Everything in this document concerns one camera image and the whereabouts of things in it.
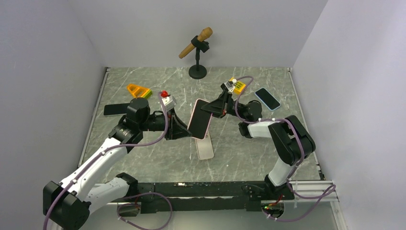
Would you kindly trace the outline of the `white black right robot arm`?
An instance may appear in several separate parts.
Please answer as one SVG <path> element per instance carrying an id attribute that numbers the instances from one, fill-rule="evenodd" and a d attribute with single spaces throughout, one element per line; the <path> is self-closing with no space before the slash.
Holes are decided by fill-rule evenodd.
<path id="1" fill-rule="evenodd" d="M 223 91 L 217 99 L 203 105 L 202 110 L 216 118 L 236 116 L 241 120 L 238 126 L 242 136 L 273 141 L 278 159 L 264 178 L 264 193 L 270 199 L 282 194 L 298 166 L 316 150 L 313 138 L 296 116 L 264 119 L 258 100 L 243 104 L 233 100 L 231 93 Z"/>

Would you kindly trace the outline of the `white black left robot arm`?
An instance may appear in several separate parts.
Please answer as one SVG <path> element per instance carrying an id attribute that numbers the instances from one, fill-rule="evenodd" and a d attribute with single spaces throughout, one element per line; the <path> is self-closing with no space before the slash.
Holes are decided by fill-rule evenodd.
<path id="1" fill-rule="evenodd" d="M 144 195 L 138 180 L 124 172 L 101 186 L 96 183 L 133 148 L 144 145 L 144 132 L 159 131 L 159 139 L 165 140 L 191 136 L 186 124 L 176 115 L 175 97 L 162 94 L 159 102 L 161 110 L 151 112 L 146 98 L 132 99 L 99 149 L 71 175 L 59 183 L 51 181 L 43 188 L 43 229 L 78 230 L 93 212 L 107 203 L 120 198 L 132 201 Z"/>

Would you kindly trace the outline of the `phone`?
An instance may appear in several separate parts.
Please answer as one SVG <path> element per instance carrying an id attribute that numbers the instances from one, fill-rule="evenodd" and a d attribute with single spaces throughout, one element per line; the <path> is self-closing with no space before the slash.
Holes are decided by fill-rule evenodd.
<path id="1" fill-rule="evenodd" d="M 281 103 L 265 88 L 255 91 L 255 96 L 270 110 L 274 111 L 280 108 Z"/>
<path id="2" fill-rule="evenodd" d="M 202 107 L 208 103 L 208 101 L 203 99 L 197 99 L 195 101 L 187 127 L 188 131 L 192 134 L 192 138 L 203 140 L 206 137 L 212 119 L 212 113 L 204 111 Z"/>

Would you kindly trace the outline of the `black smartphone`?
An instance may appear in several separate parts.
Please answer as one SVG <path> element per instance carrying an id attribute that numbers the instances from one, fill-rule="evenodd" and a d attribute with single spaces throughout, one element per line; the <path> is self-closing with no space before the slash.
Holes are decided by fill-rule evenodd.
<path id="1" fill-rule="evenodd" d="M 126 110 L 129 104 L 130 103 L 107 104 L 104 106 L 103 115 L 104 116 L 124 115 L 126 114 Z"/>

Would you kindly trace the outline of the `beige phone case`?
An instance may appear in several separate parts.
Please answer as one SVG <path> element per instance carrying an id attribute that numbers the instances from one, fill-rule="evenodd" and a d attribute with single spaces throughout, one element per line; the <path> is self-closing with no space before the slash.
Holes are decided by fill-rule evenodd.
<path id="1" fill-rule="evenodd" d="M 208 160 L 214 157 L 214 149 L 209 131 L 204 139 L 195 139 L 195 144 L 199 160 Z"/>

